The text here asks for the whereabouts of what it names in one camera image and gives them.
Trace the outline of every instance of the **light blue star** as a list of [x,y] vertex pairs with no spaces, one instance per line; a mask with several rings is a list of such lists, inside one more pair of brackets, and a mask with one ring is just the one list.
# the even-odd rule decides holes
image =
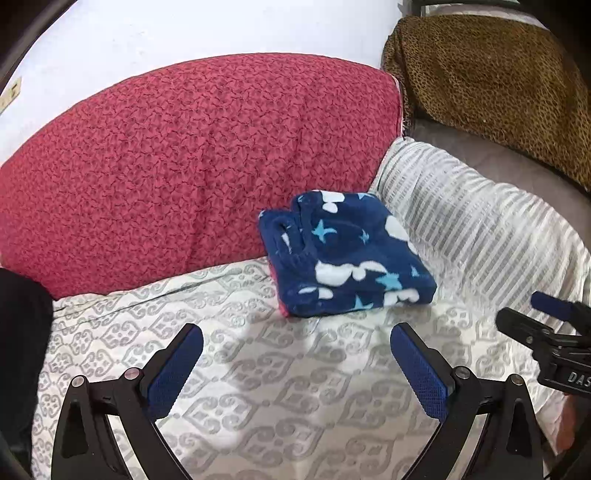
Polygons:
[[386,290],[402,290],[402,284],[398,281],[398,277],[397,273],[386,273],[376,278],[375,281],[386,287]]
[[321,220],[318,222],[318,225],[316,225],[316,228],[312,230],[312,233],[317,236],[322,243],[325,244],[326,240],[324,239],[324,236],[328,235],[329,233],[336,233],[336,230],[334,228],[324,228],[324,220]]
[[365,230],[361,229],[361,231],[363,233],[361,234],[361,236],[359,238],[361,239],[361,241],[365,245],[368,242],[368,240],[369,240],[369,235],[367,234],[367,232]]
[[350,309],[349,311],[352,312],[354,310],[369,310],[374,308],[374,304],[373,303],[368,303],[367,305],[363,305],[363,302],[361,301],[361,299],[359,298],[359,296],[355,296],[355,306]]

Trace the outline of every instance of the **gray cushion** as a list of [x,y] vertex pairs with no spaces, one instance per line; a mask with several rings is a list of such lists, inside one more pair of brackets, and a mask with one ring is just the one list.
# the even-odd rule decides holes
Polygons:
[[591,249],[591,200],[547,167],[506,147],[433,121],[418,120],[412,137],[446,150],[493,181],[511,183],[544,199]]

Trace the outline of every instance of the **leopard print cloth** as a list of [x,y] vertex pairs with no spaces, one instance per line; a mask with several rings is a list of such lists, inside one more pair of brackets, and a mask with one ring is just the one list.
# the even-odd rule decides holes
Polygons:
[[552,34],[470,15],[403,18],[382,68],[416,114],[545,162],[591,190],[589,91]]

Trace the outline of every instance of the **white wall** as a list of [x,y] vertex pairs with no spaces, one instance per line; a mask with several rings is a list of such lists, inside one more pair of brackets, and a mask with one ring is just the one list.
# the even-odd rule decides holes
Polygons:
[[384,42],[401,18],[399,2],[78,0],[13,75],[22,76],[22,90],[0,115],[0,164],[76,102],[180,61],[276,51],[379,68]]

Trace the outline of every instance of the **red patterned cushion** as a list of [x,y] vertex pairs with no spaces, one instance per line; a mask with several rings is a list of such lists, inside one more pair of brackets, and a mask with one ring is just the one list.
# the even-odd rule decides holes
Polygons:
[[127,79],[2,166],[2,264],[63,297],[264,255],[261,209],[366,190],[400,126],[392,77],[343,60],[235,55]]

